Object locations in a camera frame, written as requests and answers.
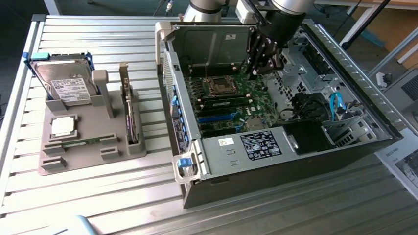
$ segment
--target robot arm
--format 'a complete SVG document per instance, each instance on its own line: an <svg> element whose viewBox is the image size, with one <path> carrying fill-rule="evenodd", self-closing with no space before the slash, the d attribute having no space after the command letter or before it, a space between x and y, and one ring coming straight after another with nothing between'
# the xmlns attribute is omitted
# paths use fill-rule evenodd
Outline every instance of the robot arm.
<svg viewBox="0 0 418 235"><path fill-rule="evenodd" d="M247 41L247 74L283 69L277 58L288 40L300 25L313 0L269 0L261 5L257 0L239 0L236 14L241 23L255 18L256 26L249 28Z"/></svg>

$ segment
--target hard drive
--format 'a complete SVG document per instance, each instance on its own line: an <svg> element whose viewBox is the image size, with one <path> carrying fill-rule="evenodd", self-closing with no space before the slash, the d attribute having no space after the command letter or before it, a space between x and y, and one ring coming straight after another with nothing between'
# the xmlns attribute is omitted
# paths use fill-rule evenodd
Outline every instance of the hard drive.
<svg viewBox="0 0 418 235"><path fill-rule="evenodd" d="M90 78L89 53L34 53L25 63L46 90L49 100L60 99L66 106L90 103L89 96L97 95L98 89Z"/></svg>

